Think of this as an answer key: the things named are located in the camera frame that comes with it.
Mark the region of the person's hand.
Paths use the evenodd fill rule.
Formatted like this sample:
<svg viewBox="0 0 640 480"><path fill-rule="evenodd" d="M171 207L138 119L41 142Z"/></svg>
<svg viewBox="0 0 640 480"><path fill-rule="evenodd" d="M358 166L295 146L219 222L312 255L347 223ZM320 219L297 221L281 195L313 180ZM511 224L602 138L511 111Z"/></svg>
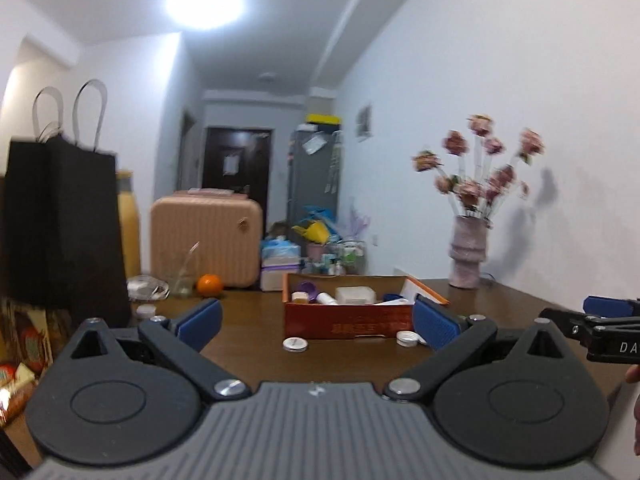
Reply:
<svg viewBox="0 0 640 480"><path fill-rule="evenodd" d="M628 385L638 385L640 382L640 366L638 364L628 368L625 380ZM634 455L640 455L640 396L634 404Z"/></svg>

